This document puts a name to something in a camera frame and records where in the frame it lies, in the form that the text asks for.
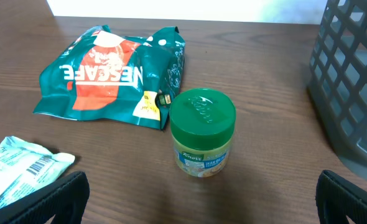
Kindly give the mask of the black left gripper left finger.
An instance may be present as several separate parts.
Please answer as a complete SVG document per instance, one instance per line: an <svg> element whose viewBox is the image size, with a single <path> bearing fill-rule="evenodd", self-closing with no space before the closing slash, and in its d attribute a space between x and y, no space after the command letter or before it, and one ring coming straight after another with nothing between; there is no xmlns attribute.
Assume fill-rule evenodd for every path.
<svg viewBox="0 0 367 224"><path fill-rule="evenodd" d="M81 223L90 196L86 174L72 172L0 209L0 223Z"/></svg>

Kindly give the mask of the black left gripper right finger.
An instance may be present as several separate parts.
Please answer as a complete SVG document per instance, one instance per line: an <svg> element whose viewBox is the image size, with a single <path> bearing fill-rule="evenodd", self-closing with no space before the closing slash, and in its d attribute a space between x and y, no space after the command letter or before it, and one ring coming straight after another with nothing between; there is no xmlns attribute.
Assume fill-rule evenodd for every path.
<svg viewBox="0 0 367 224"><path fill-rule="evenodd" d="M367 224L367 191L331 170L319 175L315 201L321 224Z"/></svg>

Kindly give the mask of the green Nescafe coffee bag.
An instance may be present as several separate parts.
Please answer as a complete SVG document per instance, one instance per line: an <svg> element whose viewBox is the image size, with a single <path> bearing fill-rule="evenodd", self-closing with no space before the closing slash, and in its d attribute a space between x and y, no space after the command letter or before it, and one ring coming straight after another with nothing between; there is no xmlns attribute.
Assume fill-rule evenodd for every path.
<svg viewBox="0 0 367 224"><path fill-rule="evenodd" d="M107 25L94 26L40 74L34 113L164 129L180 91L185 46L177 27L120 37Z"/></svg>

